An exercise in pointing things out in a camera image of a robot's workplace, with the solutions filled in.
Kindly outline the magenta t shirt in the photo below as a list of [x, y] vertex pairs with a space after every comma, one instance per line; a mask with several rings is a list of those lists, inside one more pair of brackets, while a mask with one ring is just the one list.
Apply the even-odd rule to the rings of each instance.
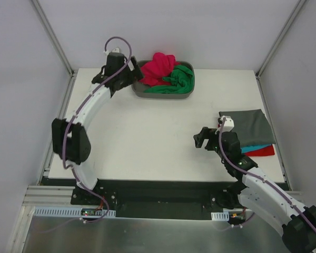
[[140, 82], [150, 87], [171, 85], [170, 82], [164, 81], [163, 78], [169, 76], [174, 67], [179, 64], [174, 55], [156, 52], [152, 60], [141, 67], [143, 78]]

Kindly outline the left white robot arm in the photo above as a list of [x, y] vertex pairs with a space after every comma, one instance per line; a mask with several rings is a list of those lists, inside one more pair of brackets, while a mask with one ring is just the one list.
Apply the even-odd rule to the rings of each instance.
[[63, 168], [72, 171], [77, 185], [85, 189], [82, 198], [89, 205], [97, 204], [101, 193], [95, 189], [97, 176], [88, 162], [92, 145], [87, 130], [97, 112], [117, 91], [143, 77], [135, 56], [126, 58], [122, 53], [111, 52], [78, 108], [68, 117], [52, 122], [53, 152], [62, 160]]

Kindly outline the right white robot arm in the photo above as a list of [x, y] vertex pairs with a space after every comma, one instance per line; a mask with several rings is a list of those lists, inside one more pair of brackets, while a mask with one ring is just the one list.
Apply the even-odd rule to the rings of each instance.
[[260, 167], [241, 152], [234, 132], [203, 127], [193, 137], [196, 148], [214, 151], [236, 182], [216, 198], [226, 209], [240, 206], [253, 211], [275, 229], [290, 252], [313, 252], [316, 249], [316, 206], [290, 196], [269, 179]]

